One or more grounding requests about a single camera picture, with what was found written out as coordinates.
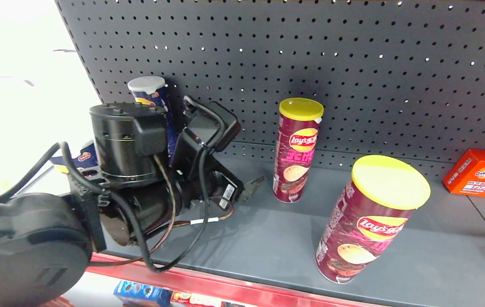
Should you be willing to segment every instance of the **lay's chip can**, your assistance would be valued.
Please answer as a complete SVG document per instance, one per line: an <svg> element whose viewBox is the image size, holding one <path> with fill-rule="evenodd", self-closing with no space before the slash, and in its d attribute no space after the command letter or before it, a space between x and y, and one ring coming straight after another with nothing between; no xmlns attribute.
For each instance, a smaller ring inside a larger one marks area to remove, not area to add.
<svg viewBox="0 0 485 307"><path fill-rule="evenodd" d="M379 257L430 197L425 177L386 156L358 159L318 243L316 265L337 284L350 282Z"/></svg>
<svg viewBox="0 0 485 307"><path fill-rule="evenodd" d="M166 137L168 141L168 156L172 158L178 141L172 109L166 93L166 82L160 76L143 76L134 78L127 83L136 102L148 105L157 105L166 110Z"/></svg>
<svg viewBox="0 0 485 307"><path fill-rule="evenodd" d="M294 203L303 195L324 106L305 98L280 103L273 193L281 202Z"/></svg>

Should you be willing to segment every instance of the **pegboard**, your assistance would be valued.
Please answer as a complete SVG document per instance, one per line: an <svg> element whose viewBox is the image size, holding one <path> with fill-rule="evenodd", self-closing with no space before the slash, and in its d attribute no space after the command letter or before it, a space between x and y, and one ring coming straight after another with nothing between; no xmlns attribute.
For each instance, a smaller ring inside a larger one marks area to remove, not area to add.
<svg viewBox="0 0 485 307"><path fill-rule="evenodd" d="M485 148L485 2L57 5L103 102L132 101L132 78L164 76L171 103L218 101L242 122L237 142L270 151L278 103L316 99L324 167L374 153L440 167Z"/></svg>
<svg viewBox="0 0 485 307"><path fill-rule="evenodd" d="M236 142L230 144L223 153L218 153L220 157L235 159L250 159L252 161L274 162L275 147L270 145L252 144ZM365 156L362 153L336 152L328 150L316 150L314 152L313 167L332 168L342 171L350 171L354 162ZM405 163L418 169L428 179L443 178L451 170L453 163L426 161L416 159L401 159Z"/></svg>

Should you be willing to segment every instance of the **yellow lid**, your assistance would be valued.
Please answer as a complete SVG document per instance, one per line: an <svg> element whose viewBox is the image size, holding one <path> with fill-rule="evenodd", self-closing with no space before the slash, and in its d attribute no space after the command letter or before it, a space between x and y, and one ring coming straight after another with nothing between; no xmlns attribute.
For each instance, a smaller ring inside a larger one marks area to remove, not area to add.
<svg viewBox="0 0 485 307"><path fill-rule="evenodd" d="M324 115L324 106L306 98L289 98L280 103L280 113L297 121L313 121Z"/></svg>
<svg viewBox="0 0 485 307"><path fill-rule="evenodd" d="M352 181L369 199L392 209L417 209L430 197L425 177L391 157L361 157L352 167Z"/></svg>

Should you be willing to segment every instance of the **red shelf edge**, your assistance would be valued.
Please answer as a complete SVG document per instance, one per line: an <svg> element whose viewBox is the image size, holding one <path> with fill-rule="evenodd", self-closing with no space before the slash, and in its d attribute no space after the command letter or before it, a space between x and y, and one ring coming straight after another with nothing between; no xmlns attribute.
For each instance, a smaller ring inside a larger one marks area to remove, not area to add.
<svg viewBox="0 0 485 307"><path fill-rule="evenodd" d="M97 253L92 256L92 261L119 260L125 259ZM124 266L89 266L87 272L150 284L172 291L209 295L226 301L238 301L259 307L378 307L373 304L314 295L181 268L172 268L162 274L154 274L147 269L143 262Z"/></svg>

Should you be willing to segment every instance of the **barcode label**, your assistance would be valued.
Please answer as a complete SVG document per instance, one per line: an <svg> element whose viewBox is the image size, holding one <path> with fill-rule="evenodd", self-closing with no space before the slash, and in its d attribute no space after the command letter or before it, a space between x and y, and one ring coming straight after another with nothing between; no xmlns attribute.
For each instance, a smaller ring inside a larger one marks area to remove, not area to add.
<svg viewBox="0 0 485 307"><path fill-rule="evenodd" d="M225 188L225 192L223 192L223 197L227 198L228 200L231 200L231 196L233 196L233 192L235 192L235 187L232 185L227 185L227 188ZM219 206L222 209L227 208L227 201L220 200Z"/></svg>

